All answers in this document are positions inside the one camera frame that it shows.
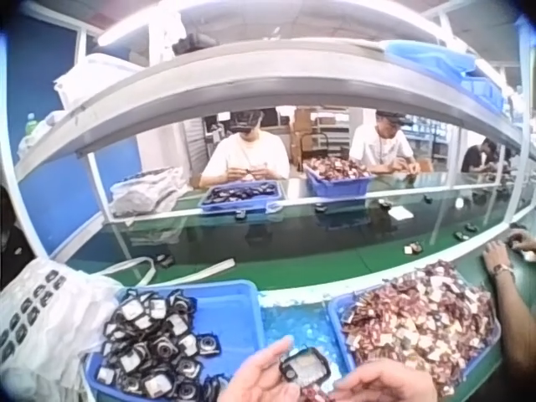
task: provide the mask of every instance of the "metal shelf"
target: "metal shelf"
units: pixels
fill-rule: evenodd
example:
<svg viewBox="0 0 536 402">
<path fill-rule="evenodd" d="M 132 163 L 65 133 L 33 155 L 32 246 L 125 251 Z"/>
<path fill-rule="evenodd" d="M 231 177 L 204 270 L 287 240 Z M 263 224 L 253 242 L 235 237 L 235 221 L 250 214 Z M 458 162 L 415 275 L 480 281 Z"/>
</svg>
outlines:
<svg viewBox="0 0 536 402">
<path fill-rule="evenodd" d="M 175 121 L 273 105 L 344 105 L 444 121 L 511 146 L 521 131 L 454 86 L 378 50 L 316 41 L 226 44 L 147 68 L 69 113 L 15 167 L 94 152 Z M 534 147 L 532 156 L 536 158 Z"/>
</svg>

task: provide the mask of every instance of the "wristwatch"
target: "wristwatch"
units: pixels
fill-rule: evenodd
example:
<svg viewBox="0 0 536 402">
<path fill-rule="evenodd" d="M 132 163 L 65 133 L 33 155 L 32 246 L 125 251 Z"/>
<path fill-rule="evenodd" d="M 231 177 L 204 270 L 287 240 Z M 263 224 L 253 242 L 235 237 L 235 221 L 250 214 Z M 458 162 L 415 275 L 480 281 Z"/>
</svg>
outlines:
<svg viewBox="0 0 536 402">
<path fill-rule="evenodd" d="M 511 265 L 505 265 L 505 264 L 497 264 L 492 269 L 493 277 L 497 278 L 500 274 L 503 272 L 510 272 L 510 275 L 512 275 L 512 278 L 515 280 L 515 275 L 513 274 L 513 268 Z"/>
</svg>

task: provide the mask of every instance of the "blue plastic tray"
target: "blue plastic tray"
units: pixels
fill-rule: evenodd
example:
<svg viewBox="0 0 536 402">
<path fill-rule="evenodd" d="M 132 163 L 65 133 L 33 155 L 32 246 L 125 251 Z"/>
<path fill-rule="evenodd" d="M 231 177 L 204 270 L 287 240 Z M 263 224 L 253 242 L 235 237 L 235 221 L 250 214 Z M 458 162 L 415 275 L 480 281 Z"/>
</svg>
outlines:
<svg viewBox="0 0 536 402">
<path fill-rule="evenodd" d="M 155 291 L 163 296 L 175 289 L 184 289 L 186 296 L 195 297 L 198 301 L 198 310 L 193 319 L 193 332 L 212 332 L 221 342 L 222 353 L 218 357 L 199 358 L 204 366 L 201 379 L 207 374 L 233 375 L 248 356 L 265 346 L 258 291 L 253 282 L 226 281 L 201 285 L 137 288 L 139 291 Z M 92 353 L 86 365 L 85 377 L 93 390 L 128 402 L 166 400 L 140 398 L 98 383 L 95 378 L 101 362 L 101 354 Z"/>
<path fill-rule="evenodd" d="M 343 334 L 343 326 L 341 325 L 341 316 L 343 312 L 349 308 L 356 299 L 363 296 L 368 291 L 373 291 L 379 289 L 385 285 L 378 285 L 365 289 L 359 293 L 350 293 L 347 295 L 342 295 L 332 299 L 327 305 L 327 314 L 330 321 L 332 322 L 333 328 L 335 329 L 335 337 L 337 338 L 338 346 L 341 348 L 341 353 L 343 354 L 343 360 L 346 364 L 348 372 L 354 370 L 358 363 L 353 358 L 353 355 L 349 352 L 348 346 L 346 344 L 346 339 Z M 480 361 L 486 356 L 486 354 L 492 349 L 493 345 L 498 342 L 501 338 L 501 325 L 498 321 L 495 322 L 495 330 L 493 332 L 492 342 L 487 348 L 483 349 L 482 352 L 471 360 L 466 368 L 463 370 L 462 377 L 465 378 L 469 373 L 480 363 Z"/>
<path fill-rule="evenodd" d="M 318 177 L 310 167 L 303 166 L 307 175 L 307 183 L 311 190 L 318 197 L 336 198 L 336 197 L 362 197 L 367 193 L 370 178 L 345 178 L 341 180 L 324 180 Z"/>
<path fill-rule="evenodd" d="M 244 201 L 233 201 L 230 203 L 221 203 L 221 204 L 206 204 L 205 200 L 207 197 L 214 191 L 215 188 L 244 188 L 264 183 L 275 184 L 276 194 L 275 195 L 259 195 L 252 199 L 246 199 Z M 229 183 L 221 186 L 213 186 L 209 188 L 209 191 L 204 195 L 204 197 L 199 201 L 198 207 L 203 210 L 205 214 L 220 214 L 224 212 L 233 212 L 236 210 L 251 211 L 257 209 L 266 209 L 266 205 L 281 199 L 281 187 L 276 180 L 263 180 L 259 182 L 237 182 Z"/>
<path fill-rule="evenodd" d="M 465 77 L 461 86 L 481 99 L 494 111 L 503 112 L 504 98 L 501 89 L 486 77 Z"/>
<path fill-rule="evenodd" d="M 455 52 L 437 44 L 414 40 L 385 41 L 385 53 L 419 64 L 435 75 L 460 83 L 462 73 L 474 71 L 476 57 Z"/>
</svg>

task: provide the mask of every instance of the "blue wall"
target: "blue wall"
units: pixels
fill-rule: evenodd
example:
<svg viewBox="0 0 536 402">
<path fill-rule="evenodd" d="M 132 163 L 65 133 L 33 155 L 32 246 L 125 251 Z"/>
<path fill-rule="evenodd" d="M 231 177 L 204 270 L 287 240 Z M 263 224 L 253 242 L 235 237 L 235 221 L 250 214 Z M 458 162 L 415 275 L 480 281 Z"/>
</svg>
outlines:
<svg viewBox="0 0 536 402">
<path fill-rule="evenodd" d="M 13 21 L 12 27 L 8 32 L 8 130 L 16 162 L 28 113 L 40 120 L 62 109 L 54 80 L 74 64 L 76 34 L 23 16 Z M 98 151 L 96 159 L 106 190 L 141 170 L 134 138 Z M 98 212 L 87 172 L 75 156 L 38 167 L 19 185 L 30 219 L 49 253 Z"/>
</svg>

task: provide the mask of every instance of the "ceiling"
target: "ceiling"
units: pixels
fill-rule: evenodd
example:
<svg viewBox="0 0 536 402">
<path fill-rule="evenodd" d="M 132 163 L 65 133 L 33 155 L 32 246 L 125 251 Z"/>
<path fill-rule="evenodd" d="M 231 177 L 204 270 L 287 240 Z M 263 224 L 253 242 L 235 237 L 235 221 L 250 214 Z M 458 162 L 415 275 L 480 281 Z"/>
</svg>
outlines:
<svg viewBox="0 0 536 402">
<path fill-rule="evenodd" d="M 38 3 L 99 28 L 108 28 L 136 10 L 154 4 L 155 0 L 38 0 Z M 513 25 L 518 13 L 505 2 L 399 0 L 398 3 L 418 13 L 447 6 L 454 34 L 484 59 L 506 65 L 511 86 L 520 84 L 518 39 Z M 183 23 L 189 33 L 208 34 L 220 43 L 314 36 L 435 41 L 429 34 L 397 18 L 356 6 L 352 0 L 213 0 L 184 11 Z M 147 54 L 146 29 L 123 41 L 136 52 Z"/>
</svg>

